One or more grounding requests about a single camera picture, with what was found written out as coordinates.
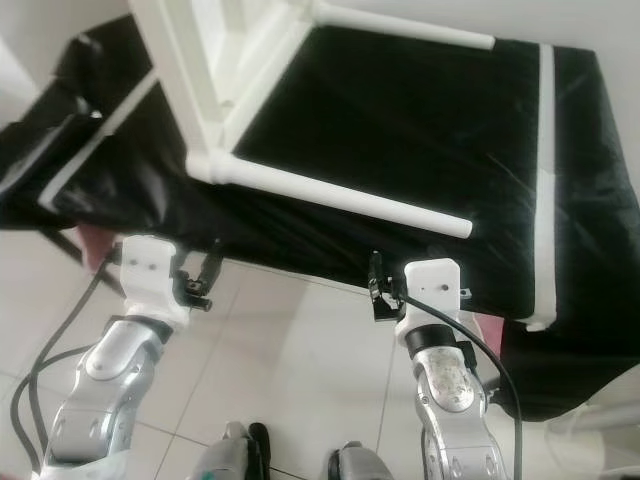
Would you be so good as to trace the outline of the white plastic table leg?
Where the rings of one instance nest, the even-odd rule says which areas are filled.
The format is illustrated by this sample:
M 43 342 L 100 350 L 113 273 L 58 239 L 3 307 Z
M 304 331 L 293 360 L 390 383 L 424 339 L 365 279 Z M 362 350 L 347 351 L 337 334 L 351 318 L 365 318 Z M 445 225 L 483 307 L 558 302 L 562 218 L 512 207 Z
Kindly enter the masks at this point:
M 467 47 L 467 49 L 490 50 L 497 44 L 497 38 L 492 35 L 435 26 L 435 24 L 393 17 L 393 15 L 362 12 L 347 6 L 325 3 L 324 0 L 315 0 L 312 13 L 320 26 L 364 29 L 379 35 L 420 38 L 420 40 L 438 42 L 438 44 Z
M 210 184 L 234 184 L 252 189 L 297 198 L 333 209 L 393 221 L 407 227 L 433 230 L 456 238 L 470 237 L 471 221 L 445 215 L 425 207 L 403 204 L 357 189 L 334 186 L 324 180 L 283 172 L 251 161 L 239 159 L 221 150 L 196 151 L 186 159 L 186 170 L 192 178 Z

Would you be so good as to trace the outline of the white plastic table top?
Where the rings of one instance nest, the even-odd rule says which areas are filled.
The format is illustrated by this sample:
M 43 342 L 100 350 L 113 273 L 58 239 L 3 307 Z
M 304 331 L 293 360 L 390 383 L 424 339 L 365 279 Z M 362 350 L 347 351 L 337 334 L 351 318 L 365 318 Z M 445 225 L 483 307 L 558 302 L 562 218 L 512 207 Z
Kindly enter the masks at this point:
M 247 186 L 234 154 L 321 0 L 129 0 L 187 147 L 191 177 Z

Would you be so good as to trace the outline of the pink table cover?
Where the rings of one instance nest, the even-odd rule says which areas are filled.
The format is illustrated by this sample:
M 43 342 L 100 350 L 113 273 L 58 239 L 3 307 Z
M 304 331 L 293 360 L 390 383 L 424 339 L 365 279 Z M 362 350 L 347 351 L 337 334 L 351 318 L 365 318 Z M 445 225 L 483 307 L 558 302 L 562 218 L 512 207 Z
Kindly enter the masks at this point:
M 79 224 L 76 233 L 81 239 L 83 265 L 91 273 L 96 273 L 101 268 L 105 257 L 109 256 L 109 252 L 114 246 L 116 233 L 114 230 L 90 224 Z

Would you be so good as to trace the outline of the black metal table leg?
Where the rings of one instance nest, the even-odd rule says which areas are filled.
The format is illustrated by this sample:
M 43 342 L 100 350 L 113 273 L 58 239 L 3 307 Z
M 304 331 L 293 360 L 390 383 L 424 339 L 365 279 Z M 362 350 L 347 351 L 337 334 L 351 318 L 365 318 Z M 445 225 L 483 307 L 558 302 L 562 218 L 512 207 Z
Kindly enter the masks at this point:
M 59 230 L 37 230 L 37 236 L 49 247 L 40 264 L 42 283 L 46 287 L 64 293 L 95 291 L 95 274 L 83 265 L 81 250 L 76 244 Z

